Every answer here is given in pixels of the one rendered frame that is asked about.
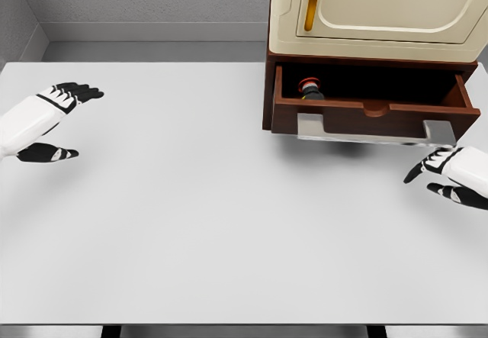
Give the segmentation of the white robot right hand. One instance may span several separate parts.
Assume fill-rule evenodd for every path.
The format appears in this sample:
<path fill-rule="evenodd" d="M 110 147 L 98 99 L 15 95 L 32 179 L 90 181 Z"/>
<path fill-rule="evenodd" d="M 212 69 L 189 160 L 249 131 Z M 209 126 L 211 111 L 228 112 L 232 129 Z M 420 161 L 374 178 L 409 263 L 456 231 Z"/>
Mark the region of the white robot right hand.
<path fill-rule="evenodd" d="M 472 146 L 440 147 L 407 173 L 410 183 L 424 172 L 443 175 L 456 185 L 429 183 L 427 189 L 457 204 L 488 211 L 488 153 Z"/>

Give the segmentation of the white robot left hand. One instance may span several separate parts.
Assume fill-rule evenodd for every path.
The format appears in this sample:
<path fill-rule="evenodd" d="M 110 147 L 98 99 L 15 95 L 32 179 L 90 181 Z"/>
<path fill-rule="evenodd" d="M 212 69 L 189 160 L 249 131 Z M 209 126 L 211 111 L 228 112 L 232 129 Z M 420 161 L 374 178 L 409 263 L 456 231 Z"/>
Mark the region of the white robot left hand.
<path fill-rule="evenodd" d="M 76 158 L 77 150 L 40 143 L 38 139 L 78 106 L 103 96 L 100 89 L 76 82 L 55 84 L 27 96 L 0 116 L 0 162 L 9 156 L 26 163 L 55 163 Z"/>

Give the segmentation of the brown wooden drawer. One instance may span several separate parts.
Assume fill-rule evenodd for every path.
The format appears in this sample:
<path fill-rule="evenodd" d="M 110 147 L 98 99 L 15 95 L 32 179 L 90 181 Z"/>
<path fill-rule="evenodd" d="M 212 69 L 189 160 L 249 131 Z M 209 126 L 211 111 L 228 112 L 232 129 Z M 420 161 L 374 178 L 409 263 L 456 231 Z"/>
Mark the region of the brown wooden drawer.
<path fill-rule="evenodd" d="M 480 116 L 465 82 L 477 63 L 459 69 L 282 63 L 276 67 L 271 131 L 296 134 L 297 115 L 321 114 L 333 134 L 423 137 L 424 120 L 449 121 L 460 139 Z M 302 79 L 315 77 L 324 100 L 303 100 Z"/>

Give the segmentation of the cream cabinet door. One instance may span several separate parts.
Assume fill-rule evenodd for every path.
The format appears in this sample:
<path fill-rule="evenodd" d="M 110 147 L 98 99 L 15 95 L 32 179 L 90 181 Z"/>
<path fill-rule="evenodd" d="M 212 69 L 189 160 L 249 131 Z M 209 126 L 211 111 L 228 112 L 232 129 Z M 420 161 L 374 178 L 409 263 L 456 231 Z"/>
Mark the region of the cream cabinet door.
<path fill-rule="evenodd" d="M 300 37 L 462 44 L 488 0 L 318 0 L 309 31 L 307 5 L 301 0 Z"/>

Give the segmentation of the cream cabinet with brown base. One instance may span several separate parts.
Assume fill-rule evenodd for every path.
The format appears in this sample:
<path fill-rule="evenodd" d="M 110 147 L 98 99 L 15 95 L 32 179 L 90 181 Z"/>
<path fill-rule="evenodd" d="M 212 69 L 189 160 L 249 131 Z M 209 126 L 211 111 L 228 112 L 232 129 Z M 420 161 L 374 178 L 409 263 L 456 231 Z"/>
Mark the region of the cream cabinet with brown base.
<path fill-rule="evenodd" d="M 300 37 L 297 35 L 300 2 L 270 0 L 262 120 L 265 130 L 271 131 L 275 71 L 279 64 L 459 69 L 477 63 L 477 57 L 488 44 L 488 8 L 465 43 L 413 43 Z"/>

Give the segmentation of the red and black switch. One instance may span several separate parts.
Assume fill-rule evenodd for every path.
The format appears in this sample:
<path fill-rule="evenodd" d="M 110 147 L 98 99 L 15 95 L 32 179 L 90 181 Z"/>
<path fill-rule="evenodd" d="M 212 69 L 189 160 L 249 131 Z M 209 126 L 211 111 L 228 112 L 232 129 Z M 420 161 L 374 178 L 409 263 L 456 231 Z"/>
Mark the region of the red and black switch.
<path fill-rule="evenodd" d="M 298 91 L 303 100 L 324 100 L 325 95 L 319 88 L 320 81 L 315 77 L 302 79 L 298 84 Z"/>

